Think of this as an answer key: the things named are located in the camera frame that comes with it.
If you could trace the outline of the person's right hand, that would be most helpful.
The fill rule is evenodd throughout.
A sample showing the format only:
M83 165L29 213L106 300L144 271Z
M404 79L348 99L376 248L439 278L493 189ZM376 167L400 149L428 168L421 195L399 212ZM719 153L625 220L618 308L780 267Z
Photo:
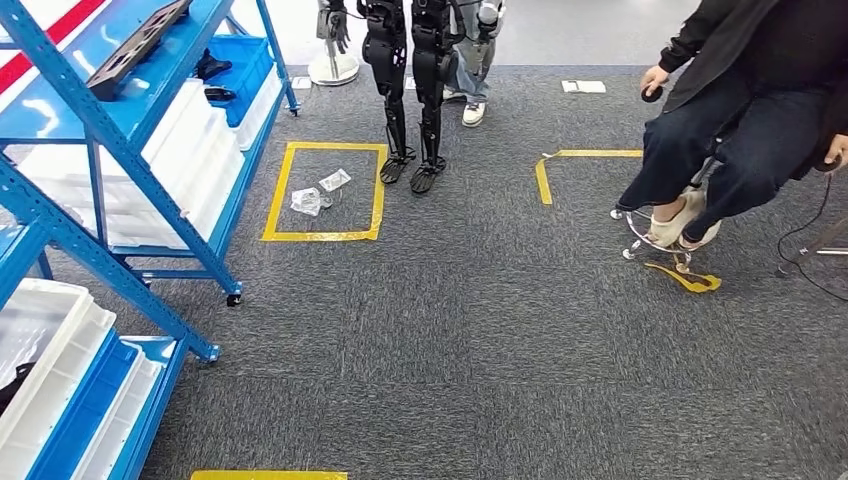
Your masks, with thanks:
M640 92L646 96L653 95L658 88L662 88L668 82L669 76L670 73L659 65L649 68L640 81Z

